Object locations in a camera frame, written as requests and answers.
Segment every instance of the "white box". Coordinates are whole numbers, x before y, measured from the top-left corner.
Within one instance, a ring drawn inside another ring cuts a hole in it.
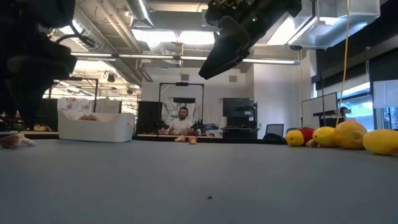
[[[79,120],[94,116],[97,121]],[[131,114],[103,114],[58,110],[60,139],[126,142],[131,141],[136,117]]]

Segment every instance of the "person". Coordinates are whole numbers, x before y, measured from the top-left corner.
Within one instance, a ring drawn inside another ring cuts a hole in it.
[[[188,116],[188,108],[181,107],[178,111],[178,119],[175,119],[170,124],[169,134],[188,134],[193,131],[193,124],[187,118]]]

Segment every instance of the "gray table surface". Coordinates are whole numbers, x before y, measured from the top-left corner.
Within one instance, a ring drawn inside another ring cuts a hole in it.
[[[398,157],[366,151],[38,140],[0,173],[1,224],[398,223]]]

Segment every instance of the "white shirt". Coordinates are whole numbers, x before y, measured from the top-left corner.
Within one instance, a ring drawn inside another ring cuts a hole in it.
[[[174,119],[173,122],[170,124],[170,128],[174,128],[173,134],[180,134],[182,131],[191,128],[192,125],[192,122],[187,118],[182,121],[180,119]]]

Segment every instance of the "computer monitor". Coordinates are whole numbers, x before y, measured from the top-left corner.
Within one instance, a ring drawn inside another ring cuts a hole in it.
[[[253,117],[254,99],[250,98],[223,98],[223,116],[226,117]]]

